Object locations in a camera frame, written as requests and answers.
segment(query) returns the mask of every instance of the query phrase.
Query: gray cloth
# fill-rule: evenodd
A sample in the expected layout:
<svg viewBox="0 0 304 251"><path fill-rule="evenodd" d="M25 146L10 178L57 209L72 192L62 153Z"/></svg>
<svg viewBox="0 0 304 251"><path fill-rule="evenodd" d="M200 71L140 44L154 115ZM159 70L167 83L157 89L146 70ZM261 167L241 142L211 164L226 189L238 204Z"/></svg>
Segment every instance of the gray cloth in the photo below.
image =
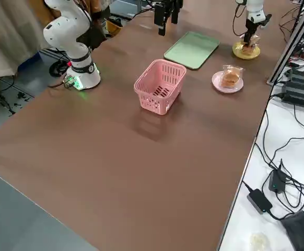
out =
<svg viewBox="0 0 304 251"><path fill-rule="evenodd" d="M0 77L48 47L43 29L26 0L0 0Z"/></svg>

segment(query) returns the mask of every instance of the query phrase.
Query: pink plate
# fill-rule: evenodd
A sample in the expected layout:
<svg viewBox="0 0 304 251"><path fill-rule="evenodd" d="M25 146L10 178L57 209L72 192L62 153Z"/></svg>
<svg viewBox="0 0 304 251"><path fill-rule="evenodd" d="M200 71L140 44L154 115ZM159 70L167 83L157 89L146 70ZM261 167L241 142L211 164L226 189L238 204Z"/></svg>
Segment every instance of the pink plate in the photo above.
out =
<svg viewBox="0 0 304 251"><path fill-rule="evenodd" d="M219 90L222 93L236 93L238 91L240 91L242 89L242 87L244 86L244 81L241 79L239 79L234 88L225 88L225 87L221 87L220 82L221 82L221 77L223 75L223 71L221 72L216 72L213 77L212 77L212 81L213 81L213 85L216 87L217 90Z"/></svg>

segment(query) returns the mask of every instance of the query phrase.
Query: light green plate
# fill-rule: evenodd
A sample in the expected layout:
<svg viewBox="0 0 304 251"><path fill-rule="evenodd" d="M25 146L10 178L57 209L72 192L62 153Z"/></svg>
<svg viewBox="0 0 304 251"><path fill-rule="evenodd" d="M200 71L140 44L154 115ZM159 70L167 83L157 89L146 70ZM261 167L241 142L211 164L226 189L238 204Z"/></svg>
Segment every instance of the light green plate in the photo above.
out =
<svg viewBox="0 0 304 251"><path fill-rule="evenodd" d="M219 46L219 41L202 34L187 32L163 56L165 59L198 69Z"/></svg>

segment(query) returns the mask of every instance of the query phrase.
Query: pink basket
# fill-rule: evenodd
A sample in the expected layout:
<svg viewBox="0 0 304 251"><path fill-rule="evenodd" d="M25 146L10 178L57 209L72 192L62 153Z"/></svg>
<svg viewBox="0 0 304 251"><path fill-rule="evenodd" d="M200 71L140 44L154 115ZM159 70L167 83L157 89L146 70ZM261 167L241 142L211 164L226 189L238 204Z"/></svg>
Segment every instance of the pink basket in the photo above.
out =
<svg viewBox="0 0 304 251"><path fill-rule="evenodd" d="M136 81L134 89L141 107L165 115L179 95L186 68L163 59L157 59Z"/></svg>

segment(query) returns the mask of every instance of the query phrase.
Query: black power brick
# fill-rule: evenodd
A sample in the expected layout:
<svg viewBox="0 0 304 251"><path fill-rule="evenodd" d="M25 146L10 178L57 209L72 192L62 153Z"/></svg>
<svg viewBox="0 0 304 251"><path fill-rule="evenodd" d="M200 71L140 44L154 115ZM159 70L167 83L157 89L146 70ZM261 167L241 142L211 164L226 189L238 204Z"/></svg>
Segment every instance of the black power brick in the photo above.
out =
<svg viewBox="0 0 304 251"><path fill-rule="evenodd" d="M269 190L275 193L282 193L286 188L286 180L287 175L281 171L281 169L277 169L272 171L269 179Z"/></svg>
<svg viewBox="0 0 304 251"><path fill-rule="evenodd" d="M259 190L254 189L248 195L247 199L251 202L254 208L259 212L259 214L263 214L268 212L273 205L267 200L266 196Z"/></svg>

